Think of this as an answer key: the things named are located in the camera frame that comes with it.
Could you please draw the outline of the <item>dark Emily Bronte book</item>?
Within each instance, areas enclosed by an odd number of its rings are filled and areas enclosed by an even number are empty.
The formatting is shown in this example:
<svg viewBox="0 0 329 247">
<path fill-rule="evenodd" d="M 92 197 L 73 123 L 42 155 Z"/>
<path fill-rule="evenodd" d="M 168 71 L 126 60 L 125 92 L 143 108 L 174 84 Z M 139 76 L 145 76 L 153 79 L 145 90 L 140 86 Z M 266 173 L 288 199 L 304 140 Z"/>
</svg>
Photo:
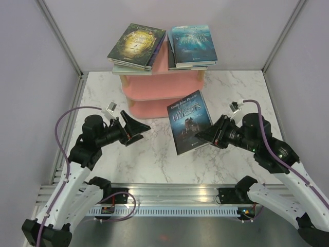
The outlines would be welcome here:
<svg viewBox="0 0 329 247">
<path fill-rule="evenodd" d="M 167 106 L 177 155 L 200 148 L 206 143 L 195 135 L 212 125 L 204 97 L 200 90 Z"/>
</svg>

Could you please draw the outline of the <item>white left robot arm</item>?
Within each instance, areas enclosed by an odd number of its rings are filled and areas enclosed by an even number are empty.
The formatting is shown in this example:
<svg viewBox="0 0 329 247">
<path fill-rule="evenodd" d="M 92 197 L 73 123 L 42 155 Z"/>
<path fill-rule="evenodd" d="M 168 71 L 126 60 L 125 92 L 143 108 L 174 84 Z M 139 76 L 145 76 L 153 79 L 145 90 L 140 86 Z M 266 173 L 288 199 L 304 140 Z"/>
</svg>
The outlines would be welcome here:
<svg viewBox="0 0 329 247">
<path fill-rule="evenodd" d="M 102 116 L 89 115 L 82 125 L 70 154 L 65 157 L 66 168 L 48 202 L 34 219 L 27 219 L 22 231 L 31 246 L 69 246 L 72 234 L 88 211 L 96 204 L 107 203 L 117 195 L 131 196 L 127 190 L 114 192 L 109 180 L 94 177 L 78 198 L 77 192 L 96 166 L 102 148 L 119 142 L 129 146 L 141 139 L 150 126 L 131 118 L 124 110 L 120 112 L 125 125 L 107 110 Z"/>
</svg>

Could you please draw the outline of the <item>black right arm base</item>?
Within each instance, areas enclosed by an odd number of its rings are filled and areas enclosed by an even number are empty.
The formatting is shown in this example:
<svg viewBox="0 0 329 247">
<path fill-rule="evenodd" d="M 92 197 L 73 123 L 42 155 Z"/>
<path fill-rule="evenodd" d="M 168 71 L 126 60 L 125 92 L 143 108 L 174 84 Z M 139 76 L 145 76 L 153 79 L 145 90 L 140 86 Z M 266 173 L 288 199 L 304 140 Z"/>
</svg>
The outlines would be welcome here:
<svg viewBox="0 0 329 247">
<path fill-rule="evenodd" d="M 239 194 L 234 187 L 222 187 L 217 189 L 218 194 L 214 200 L 219 205 L 235 205 L 239 216 L 235 220 L 241 223 L 254 223 L 263 211 L 263 206 L 252 202 L 246 194 Z"/>
</svg>

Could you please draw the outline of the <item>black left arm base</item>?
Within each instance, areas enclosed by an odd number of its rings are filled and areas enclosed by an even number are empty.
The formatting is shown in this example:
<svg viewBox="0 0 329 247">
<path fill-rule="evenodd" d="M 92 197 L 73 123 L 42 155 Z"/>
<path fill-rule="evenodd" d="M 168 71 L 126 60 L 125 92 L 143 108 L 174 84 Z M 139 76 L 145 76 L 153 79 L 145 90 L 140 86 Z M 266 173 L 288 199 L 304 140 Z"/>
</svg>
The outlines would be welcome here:
<svg viewBox="0 0 329 247">
<path fill-rule="evenodd" d="M 126 199 L 128 199 L 128 197 L 130 197 L 132 199 L 132 202 L 133 202 L 133 208 L 131 209 L 131 211 L 129 211 L 128 214 L 126 214 L 123 217 L 118 217 L 115 214 L 115 205 L 116 205 L 116 197 L 117 196 L 123 196 L 123 197 L 126 197 Z M 111 200 L 111 203 L 112 203 L 111 206 L 109 207 L 109 209 L 104 209 L 103 210 L 104 214 L 101 214 L 100 216 L 94 215 L 93 216 L 94 221 L 97 221 L 97 222 L 100 222 L 100 223 L 125 221 L 125 220 L 130 219 L 134 215 L 134 213 L 137 209 L 137 200 L 136 200 L 135 196 L 132 195 L 129 191 L 117 191 L 117 192 L 109 195 L 108 197 L 102 199 L 100 201 L 100 203 L 104 203 L 108 200 Z"/>
</svg>

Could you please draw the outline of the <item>dark Moon and Sixpence book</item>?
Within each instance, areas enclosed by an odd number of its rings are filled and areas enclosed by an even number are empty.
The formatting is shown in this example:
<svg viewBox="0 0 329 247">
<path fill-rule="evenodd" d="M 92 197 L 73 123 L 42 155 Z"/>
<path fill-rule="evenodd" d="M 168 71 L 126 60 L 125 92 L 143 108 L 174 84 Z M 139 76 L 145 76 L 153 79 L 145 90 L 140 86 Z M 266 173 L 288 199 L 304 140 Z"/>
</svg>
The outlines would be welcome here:
<svg viewBox="0 0 329 247">
<path fill-rule="evenodd" d="M 207 70 L 207 69 L 208 69 L 207 66 L 192 66 L 192 67 L 176 67 L 174 70 Z"/>
</svg>

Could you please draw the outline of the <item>light blue book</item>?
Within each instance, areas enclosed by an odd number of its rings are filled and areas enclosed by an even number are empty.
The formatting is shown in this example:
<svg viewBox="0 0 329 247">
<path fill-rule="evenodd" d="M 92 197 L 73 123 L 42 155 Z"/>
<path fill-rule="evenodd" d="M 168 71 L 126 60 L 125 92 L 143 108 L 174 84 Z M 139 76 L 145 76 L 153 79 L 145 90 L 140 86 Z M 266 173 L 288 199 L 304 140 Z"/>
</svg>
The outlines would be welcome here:
<svg viewBox="0 0 329 247">
<path fill-rule="evenodd" d="M 168 69 L 169 70 L 174 70 L 176 68 L 175 65 L 175 59 L 174 59 L 174 52 L 173 52 L 173 48 L 171 46 L 171 34 L 168 32 L 167 34 L 167 45 L 168 45 Z"/>
</svg>

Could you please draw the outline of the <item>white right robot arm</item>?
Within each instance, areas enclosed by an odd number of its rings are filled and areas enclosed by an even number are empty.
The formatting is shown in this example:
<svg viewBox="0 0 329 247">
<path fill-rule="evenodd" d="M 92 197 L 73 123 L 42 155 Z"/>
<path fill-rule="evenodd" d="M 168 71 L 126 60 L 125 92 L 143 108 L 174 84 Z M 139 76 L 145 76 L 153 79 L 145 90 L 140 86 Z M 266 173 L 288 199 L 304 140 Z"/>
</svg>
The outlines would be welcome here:
<svg viewBox="0 0 329 247">
<path fill-rule="evenodd" d="M 310 246 L 328 246 L 328 198 L 307 174 L 294 150 L 272 136 L 270 123 L 262 115 L 246 114 L 241 127 L 222 115 L 196 137 L 220 149 L 233 145 L 252 152 L 255 161 L 280 180 L 296 202 L 269 191 L 250 176 L 235 185 L 235 198 L 270 209 L 293 225 Z"/>
</svg>

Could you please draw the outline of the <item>blue 20000 Leagues book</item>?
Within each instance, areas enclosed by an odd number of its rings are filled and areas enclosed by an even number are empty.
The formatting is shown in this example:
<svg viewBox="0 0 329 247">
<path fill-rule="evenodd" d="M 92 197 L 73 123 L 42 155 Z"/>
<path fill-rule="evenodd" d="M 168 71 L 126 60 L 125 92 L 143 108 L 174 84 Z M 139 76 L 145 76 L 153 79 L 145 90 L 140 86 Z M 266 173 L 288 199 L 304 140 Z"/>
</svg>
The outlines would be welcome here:
<svg viewBox="0 0 329 247">
<path fill-rule="evenodd" d="M 211 66 L 218 61 L 208 25 L 172 27 L 169 42 L 177 68 Z"/>
</svg>

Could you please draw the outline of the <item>purple Robinson Crusoe book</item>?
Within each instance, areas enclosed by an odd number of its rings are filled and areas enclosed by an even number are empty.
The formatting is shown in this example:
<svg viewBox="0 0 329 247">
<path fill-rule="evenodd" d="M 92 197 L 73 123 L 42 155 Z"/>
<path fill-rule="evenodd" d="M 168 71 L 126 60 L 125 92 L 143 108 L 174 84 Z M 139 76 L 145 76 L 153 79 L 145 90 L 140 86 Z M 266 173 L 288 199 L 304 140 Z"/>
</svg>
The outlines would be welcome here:
<svg viewBox="0 0 329 247">
<path fill-rule="evenodd" d="M 145 67 L 147 70 L 152 70 L 153 64 L 154 64 L 154 62 L 156 60 L 157 55 L 159 54 L 159 51 L 160 51 L 160 49 L 162 47 L 162 44 L 163 44 L 163 42 L 165 40 L 165 37 L 166 37 L 166 34 L 163 35 L 163 37 L 159 41 L 158 45 L 156 46 L 156 49 L 154 50 L 154 52 L 153 52 L 150 60 L 148 61 L 147 65 Z"/>
</svg>

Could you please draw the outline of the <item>green gold fantasy book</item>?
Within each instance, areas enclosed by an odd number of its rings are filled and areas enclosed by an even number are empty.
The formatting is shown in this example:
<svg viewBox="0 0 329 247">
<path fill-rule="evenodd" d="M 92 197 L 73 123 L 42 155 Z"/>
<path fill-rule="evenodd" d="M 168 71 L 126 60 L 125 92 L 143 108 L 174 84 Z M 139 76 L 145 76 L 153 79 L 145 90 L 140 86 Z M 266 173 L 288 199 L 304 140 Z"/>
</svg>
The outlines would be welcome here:
<svg viewBox="0 0 329 247">
<path fill-rule="evenodd" d="M 116 64 L 146 69 L 159 41 L 166 31 L 159 28 L 129 24 L 107 59 Z"/>
</svg>

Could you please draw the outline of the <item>pale green Great Gatsby book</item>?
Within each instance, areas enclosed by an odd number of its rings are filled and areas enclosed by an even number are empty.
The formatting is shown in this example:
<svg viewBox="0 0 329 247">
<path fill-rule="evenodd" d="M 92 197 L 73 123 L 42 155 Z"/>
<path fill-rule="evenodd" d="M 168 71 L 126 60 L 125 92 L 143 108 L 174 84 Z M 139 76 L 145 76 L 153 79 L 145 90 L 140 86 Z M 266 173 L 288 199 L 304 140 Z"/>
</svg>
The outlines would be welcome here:
<svg viewBox="0 0 329 247">
<path fill-rule="evenodd" d="M 114 75 L 127 75 L 127 76 L 149 76 L 152 75 L 151 70 L 140 67 L 131 67 L 122 64 L 114 64 L 112 73 Z"/>
</svg>

